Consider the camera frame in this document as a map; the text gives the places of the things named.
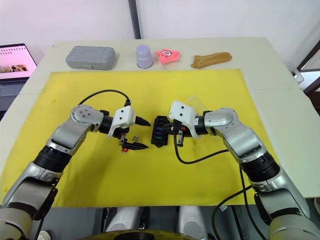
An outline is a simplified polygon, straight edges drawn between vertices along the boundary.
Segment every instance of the laptop screen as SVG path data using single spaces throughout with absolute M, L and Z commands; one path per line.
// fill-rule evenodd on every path
M 0 83 L 25 82 L 36 67 L 25 44 L 0 46 Z

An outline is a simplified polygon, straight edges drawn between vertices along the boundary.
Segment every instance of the gray plastic case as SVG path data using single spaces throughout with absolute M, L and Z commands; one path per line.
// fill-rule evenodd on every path
M 109 70 L 116 59 L 115 50 L 107 46 L 75 46 L 66 57 L 73 69 Z

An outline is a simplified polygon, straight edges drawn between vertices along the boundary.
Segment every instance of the white table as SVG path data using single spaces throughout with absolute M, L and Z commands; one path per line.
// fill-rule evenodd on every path
M 136 63 L 135 50 L 140 44 L 147 44 L 154 55 L 153 66 L 145 70 Z M 206 69 L 241 69 L 281 165 L 304 197 L 320 196 L 320 117 L 268 40 L 262 37 L 55 43 L 0 122 L 0 173 L 50 73 L 87 71 L 72 69 L 65 62 L 70 50 L 77 45 L 113 47 L 117 58 L 111 71 L 194 70 L 190 67 L 194 55 L 230 52 L 231 61 Z M 155 51 L 162 48 L 180 51 L 180 60 L 159 65 Z

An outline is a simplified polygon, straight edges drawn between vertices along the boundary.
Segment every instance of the laptop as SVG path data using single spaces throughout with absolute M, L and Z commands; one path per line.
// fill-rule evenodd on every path
M 6 111 L 36 69 L 24 43 L 0 45 L 0 111 Z

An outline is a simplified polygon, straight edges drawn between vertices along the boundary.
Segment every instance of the yellow mat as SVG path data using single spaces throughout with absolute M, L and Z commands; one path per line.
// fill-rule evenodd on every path
M 136 114 L 153 124 L 157 115 L 167 116 L 174 100 L 197 96 L 209 110 L 229 107 L 249 125 L 276 158 L 241 71 L 141 71 L 141 72 L 55 72 L 25 121 L 1 176 L 1 199 L 28 162 L 33 161 L 58 125 L 66 121 L 80 100 L 103 89 L 116 89 L 132 100 Z M 97 110 L 123 107 L 125 98 L 106 92 L 86 104 Z M 151 145 L 152 127 L 135 125 L 129 140 L 139 136 L 148 149 L 121 153 L 119 141 L 102 133 L 87 134 L 58 184 L 56 207 L 216 205 L 241 189 L 239 165 L 230 153 L 184 165 L 168 146 Z M 184 139 L 180 155 L 192 161 L 225 149 L 218 136 Z M 248 193 L 253 203 L 253 190 Z M 243 196 L 230 204 L 243 204 Z

